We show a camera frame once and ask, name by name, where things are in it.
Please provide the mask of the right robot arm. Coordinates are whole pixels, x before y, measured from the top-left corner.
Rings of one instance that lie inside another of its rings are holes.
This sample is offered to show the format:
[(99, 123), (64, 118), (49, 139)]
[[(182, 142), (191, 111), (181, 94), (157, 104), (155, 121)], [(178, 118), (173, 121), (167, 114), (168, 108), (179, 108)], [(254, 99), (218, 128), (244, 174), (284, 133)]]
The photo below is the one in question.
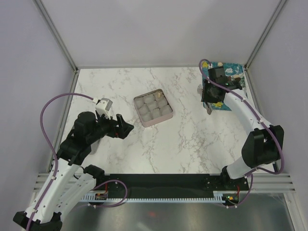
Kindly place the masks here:
[(249, 103), (241, 84), (226, 76), (222, 66), (210, 68), (202, 76), (202, 102), (224, 103), (237, 116), (247, 134), (241, 157), (224, 168), (226, 174), (220, 177), (222, 188), (231, 190), (237, 185), (237, 179), (264, 170), (264, 165), (276, 161), (281, 162), (280, 169), (271, 174), (280, 174), (284, 169), (283, 128), (272, 125)]

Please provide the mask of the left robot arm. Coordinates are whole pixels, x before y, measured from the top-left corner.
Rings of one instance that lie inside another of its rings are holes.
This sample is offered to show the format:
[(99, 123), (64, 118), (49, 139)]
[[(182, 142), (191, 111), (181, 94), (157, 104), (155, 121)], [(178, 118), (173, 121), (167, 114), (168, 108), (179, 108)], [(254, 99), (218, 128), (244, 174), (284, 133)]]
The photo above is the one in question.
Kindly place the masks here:
[(122, 115), (116, 120), (99, 116), (97, 112), (82, 112), (72, 130), (61, 143), (56, 162), (34, 202), (26, 211), (17, 212), (13, 221), (27, 231), (59, 231), (74, 206), (90, 190), (105, 185), (104, 171), (89, 165), (78, 181), (68, 190), (65, 186), (91, 153), (91, 146), (104, 136), (125, 139), (134, 126)]

